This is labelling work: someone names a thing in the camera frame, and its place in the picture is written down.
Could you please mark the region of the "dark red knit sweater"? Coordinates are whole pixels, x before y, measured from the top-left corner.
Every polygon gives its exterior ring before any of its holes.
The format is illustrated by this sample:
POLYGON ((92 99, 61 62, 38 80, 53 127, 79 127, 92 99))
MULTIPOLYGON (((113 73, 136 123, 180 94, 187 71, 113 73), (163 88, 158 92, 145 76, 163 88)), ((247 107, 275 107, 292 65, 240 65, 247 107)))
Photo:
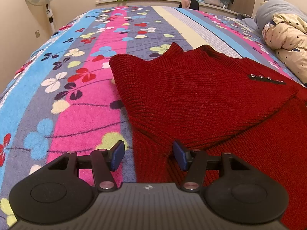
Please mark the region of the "dark red knit sweater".
POLYGON ((289 194, 282 222, 306 229, 306 88, 248 58, 176 43, 146 61, 109 61, 132 126, 136 180, 183 181, 172 145, 231 152, 289 194))

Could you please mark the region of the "colourful floral striped bedspread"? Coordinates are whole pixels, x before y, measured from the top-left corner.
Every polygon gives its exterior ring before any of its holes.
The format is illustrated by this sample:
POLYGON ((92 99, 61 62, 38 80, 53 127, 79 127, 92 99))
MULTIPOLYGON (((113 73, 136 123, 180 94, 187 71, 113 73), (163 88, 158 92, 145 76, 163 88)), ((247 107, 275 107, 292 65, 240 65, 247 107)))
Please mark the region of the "colourful floral striped bedspread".
POLYGON ((30 56, 1 94, 1 229, 17 221, 8 201, 12 187, 65 152, 88 155, 121 140, 125 156, 113 177, 117 183, 136 180, 131 126, 109 59, 128 53, 151 60, 172 43, 184 50, 208 44, 296 80, 257 26, 242 20, 166 6, 79 15, 30 56))

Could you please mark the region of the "star pattern cream duvet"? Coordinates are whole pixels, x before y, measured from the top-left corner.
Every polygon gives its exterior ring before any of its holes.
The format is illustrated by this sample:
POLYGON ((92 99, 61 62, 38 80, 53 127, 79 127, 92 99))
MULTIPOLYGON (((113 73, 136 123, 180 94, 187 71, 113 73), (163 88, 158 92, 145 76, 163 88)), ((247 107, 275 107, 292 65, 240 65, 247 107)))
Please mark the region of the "star pattern cream duvet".
POLYGON ((295 14, 274 14, 262 30, 267 46, 306 84, 306 22, 295 14))

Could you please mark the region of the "grey pillow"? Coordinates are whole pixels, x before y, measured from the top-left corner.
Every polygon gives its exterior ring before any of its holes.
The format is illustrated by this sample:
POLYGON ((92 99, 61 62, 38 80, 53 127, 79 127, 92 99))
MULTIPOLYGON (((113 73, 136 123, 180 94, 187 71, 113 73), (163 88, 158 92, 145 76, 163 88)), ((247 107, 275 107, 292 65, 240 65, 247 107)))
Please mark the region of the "grey pillow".
POLYGON ((295 5, 284 0, 269 0, 258 8, 254 17, 255 23, 261 31, 267 23, 273 20, 274 14, 294 14, 306 22, 306 14, 295 5))

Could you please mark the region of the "pink and black garment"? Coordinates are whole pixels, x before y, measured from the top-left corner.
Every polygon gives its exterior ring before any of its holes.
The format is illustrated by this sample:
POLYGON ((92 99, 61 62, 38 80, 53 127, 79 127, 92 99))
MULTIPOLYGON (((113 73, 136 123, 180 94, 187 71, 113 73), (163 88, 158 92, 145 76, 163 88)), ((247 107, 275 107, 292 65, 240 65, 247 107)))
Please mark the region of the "pink and black garment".
POLYGON ((181 0, 179 8, 199 10, 199 3, 196 0, 181 0))

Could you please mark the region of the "wall power socket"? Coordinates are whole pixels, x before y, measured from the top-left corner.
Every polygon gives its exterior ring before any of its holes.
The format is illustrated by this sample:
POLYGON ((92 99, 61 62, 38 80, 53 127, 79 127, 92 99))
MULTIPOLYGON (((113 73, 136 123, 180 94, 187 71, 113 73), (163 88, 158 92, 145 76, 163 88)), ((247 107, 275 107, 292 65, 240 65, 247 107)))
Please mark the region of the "wall power socket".
POLYGON ((35 36, 36 36, 37 39, 40 37, 40 32, 39 32, 39 30, 36 30, 36 31, 35 31, 35 36))

